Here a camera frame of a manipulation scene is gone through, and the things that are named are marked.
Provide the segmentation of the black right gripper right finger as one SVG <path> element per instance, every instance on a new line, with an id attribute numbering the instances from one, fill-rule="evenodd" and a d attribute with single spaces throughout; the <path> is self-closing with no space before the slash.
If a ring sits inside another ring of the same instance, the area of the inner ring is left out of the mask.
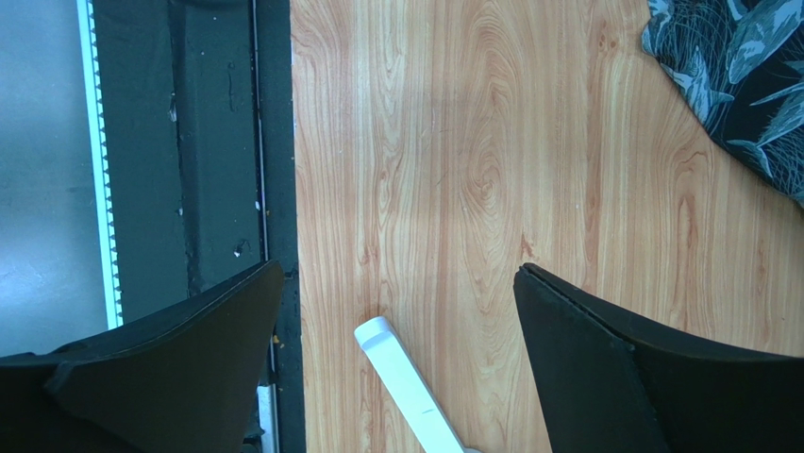
<path id="1" fill-rule="evenodd" d="M 802 359 L 663 325 L 532 263 L 513 291 L 554 451 L 802 450 Z"/>

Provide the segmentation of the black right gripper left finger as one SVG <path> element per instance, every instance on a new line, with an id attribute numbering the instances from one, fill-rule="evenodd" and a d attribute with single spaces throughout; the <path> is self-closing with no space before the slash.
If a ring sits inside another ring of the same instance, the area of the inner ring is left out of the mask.
<path id="1" fill-rule="evenodd" d="M 4 357 L 2 450 L 239 451 L 283 282 L 267 261 L 50 353 Z"/>

